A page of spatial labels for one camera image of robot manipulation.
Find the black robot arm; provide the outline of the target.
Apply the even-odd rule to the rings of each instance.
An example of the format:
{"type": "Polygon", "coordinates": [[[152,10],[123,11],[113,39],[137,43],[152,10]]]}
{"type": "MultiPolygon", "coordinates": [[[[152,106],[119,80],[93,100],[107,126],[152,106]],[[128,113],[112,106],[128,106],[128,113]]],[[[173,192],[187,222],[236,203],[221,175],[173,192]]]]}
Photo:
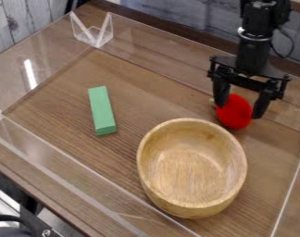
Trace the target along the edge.
{"type": "Polygon", "coordinates": [[[292,41],[292,37],[283,30],[283,25],[291,20],[291,13],[291,0],[242,0],[239,53],[209,59],[216,105],[225,106],[232,85],[258,92],[252,119],[262,119],[271,102],[284,98],[292,80],[270,62],[271,50],[275,50],[275,31],[284,33],[292,41]]]}

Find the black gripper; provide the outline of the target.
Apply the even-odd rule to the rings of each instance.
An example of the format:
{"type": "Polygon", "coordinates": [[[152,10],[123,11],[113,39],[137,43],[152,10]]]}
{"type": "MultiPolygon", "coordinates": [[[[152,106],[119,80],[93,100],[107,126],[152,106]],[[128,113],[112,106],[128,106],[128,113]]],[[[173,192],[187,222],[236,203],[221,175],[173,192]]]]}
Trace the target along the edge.
{"type": "Polygon", "coordinates": [[[260,93],[272,83],[272,90],[259,94],[254,107],[254,119],[262,119],[272,100],[283,99],[291,75],[268,63],[259,72],[248,72],[236,67],[235,56],[212,56],[209,58],[209,77],[213,83],[213,97],[219,107],[224,107],[229,98],[231,86],[236,85],[260,93]]]}

